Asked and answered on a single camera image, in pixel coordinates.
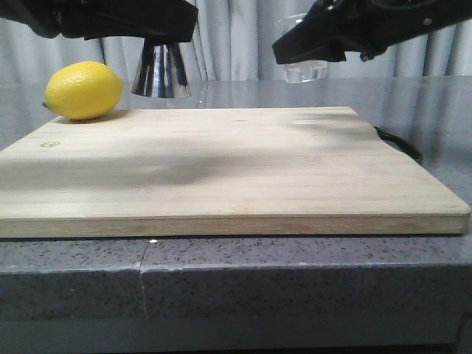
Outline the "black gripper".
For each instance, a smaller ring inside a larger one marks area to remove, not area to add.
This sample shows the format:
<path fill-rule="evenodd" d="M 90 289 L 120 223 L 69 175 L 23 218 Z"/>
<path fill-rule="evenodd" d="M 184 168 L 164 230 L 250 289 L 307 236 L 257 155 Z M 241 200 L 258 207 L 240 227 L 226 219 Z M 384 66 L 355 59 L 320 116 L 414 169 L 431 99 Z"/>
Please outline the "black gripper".
<path fill-rule="evenodd" d="M 1 17 L 26 24 L 41 37 L 181 43 L 192 39 L 198 8 L 187 1 L 2 1 Z"/>
<path fill-rule="evenodd" d="M 369 61 L 395 44 L 471 19 L 470 1 L 328 1 L 272 44 L 278 64 Z"/>

